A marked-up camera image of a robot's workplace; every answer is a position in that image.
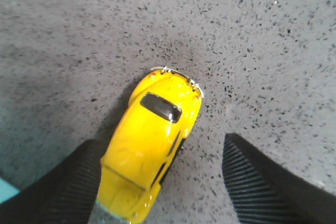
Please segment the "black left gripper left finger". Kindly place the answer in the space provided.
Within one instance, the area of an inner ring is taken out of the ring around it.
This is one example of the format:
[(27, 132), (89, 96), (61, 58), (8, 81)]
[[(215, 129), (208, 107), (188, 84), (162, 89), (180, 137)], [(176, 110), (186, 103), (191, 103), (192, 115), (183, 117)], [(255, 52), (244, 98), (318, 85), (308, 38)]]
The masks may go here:
[(88, 223), (101, 181), (101, 145), (86, 140), (39, 180), (1, 203), (1, 223)]

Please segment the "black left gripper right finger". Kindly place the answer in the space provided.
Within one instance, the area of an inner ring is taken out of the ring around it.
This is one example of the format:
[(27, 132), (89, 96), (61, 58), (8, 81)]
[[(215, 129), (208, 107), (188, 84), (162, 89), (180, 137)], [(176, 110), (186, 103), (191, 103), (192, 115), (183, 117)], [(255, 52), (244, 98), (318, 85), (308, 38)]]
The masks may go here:
[(335, 195), (286, 170), (237, 133), (225, 135), (222, 171), (240, 223), (335, 223)]

